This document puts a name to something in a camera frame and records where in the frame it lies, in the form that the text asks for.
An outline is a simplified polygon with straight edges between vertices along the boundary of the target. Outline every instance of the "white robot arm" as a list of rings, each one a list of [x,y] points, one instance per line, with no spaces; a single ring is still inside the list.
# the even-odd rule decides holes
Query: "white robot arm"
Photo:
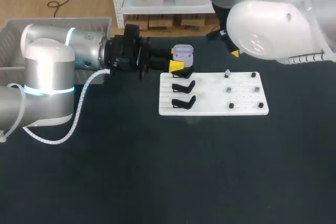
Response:
[[[335,0],[212,0],[228,40],[284,64],[336,61]]]

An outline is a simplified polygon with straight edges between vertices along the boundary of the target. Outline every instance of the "wooden block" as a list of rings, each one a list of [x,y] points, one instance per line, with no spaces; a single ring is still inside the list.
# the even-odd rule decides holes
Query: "wooden block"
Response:
[[[148,15],[127,15],[125,24],[137,25],[140,30],[148,29]]]
[[[173,27],[174,15],[150,15],[149,27]]]
[[[181,19],[181,26],[203,27],[205,25],[205,14],[184,14]]]

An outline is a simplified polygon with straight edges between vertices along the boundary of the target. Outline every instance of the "robotic arm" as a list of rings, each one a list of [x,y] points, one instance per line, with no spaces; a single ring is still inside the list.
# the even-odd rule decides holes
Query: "robotic arm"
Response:
[[[284,64],[336,61],[336,0],[212,0],[229,50]]]
[[[184,64],[172,60],[171,48],[152,48],[150,39],[141,38],[139,34],[139,27],[133,25],[126,25],[123,36],[116,35],[111,39],[102,32],[27,26],[20,45],[25,66],[24,90],[0,87],[0,130],[8,130],[12,125],[22,126],[42,142],[61,143],[74,131],[85,91],[96,76],[138,71],[142,79],[149,69],[174,74],[184,71]],[[58,125],[72,118],[75,69],[97,72],[83,87],[69,134],[60,141],[43,140],[27,127]],[[5,137],[0,135],[1,141],[5,141]]]

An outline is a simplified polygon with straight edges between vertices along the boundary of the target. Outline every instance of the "white spiral cable wrap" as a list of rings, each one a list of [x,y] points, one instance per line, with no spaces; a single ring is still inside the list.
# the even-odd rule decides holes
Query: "white spiral cable wrap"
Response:
[[[82,108],[82,104],[83,104],[83,100],[84,100],[84,96],[85,96],[85,93],[86,93],[86,90],[89,86],[89,84],[91,83],[91,81],[101,75],[101,74],[109,74],[110,73],[110,70],[109,69],[103,69],[103,70],[99,70],[97,72],[95,72],[93,75],[91,75],[89,77],[89,79],[86,81],[86,83],[84,84],[83,86],[83,89],[82,89],[82,92],[80,94],[80,97],[79,97],[79,102],[78,102],[78,106],[77,106],[77,111],[76,111],[76,115],[75,115],[75,119],[73,121],[73,124],[72,124],[72,127],[70,129],[70,131],[68,132],[68,134],[63,137],[62,139],[60,140],[57,140],[57,141],[50,141],[50,140],[46,140],[42,137],[39,137],[37,135],[35,135],[33,132],[31,132],[27,127],[23,127],[23,129],[33,138],[35,138],[36,140],[39,140],[40,142],[42,143],[45,143],[45,144],[61,144],[63,142],[65,142],[68,138],[71,137],[71,135],[73,134],[73,132],[75,131],[75,128],[77,126],[77,123],[78,123],[78,119],[79,119],[79,115],[80,115],[80,111],[81,111],[81,108]]]
[[[281,59],[277,60],[277,62],[284,64],[284,65],[295,65],[295,64],[302,64],[308,62],[317,62],[317,61],[325,61],[329,60],[326,58],[325,54],[316,54],[316,55],[305,55],[305,56],[297,56],[288,59]]]

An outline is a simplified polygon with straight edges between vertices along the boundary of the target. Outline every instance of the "black table surface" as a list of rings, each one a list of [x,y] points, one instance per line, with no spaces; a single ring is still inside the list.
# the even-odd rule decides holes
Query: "black table surface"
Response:
[[[0,223],[335,223],[334,63],[238,59],[205,38],[152,44],[191,44],[197,72],[260,72],[269,114],[160,116],[160,73],[118,73],[89,88],[67,142],[16,130],[0,145]],[[33,131],[56,140],[70,125]]]

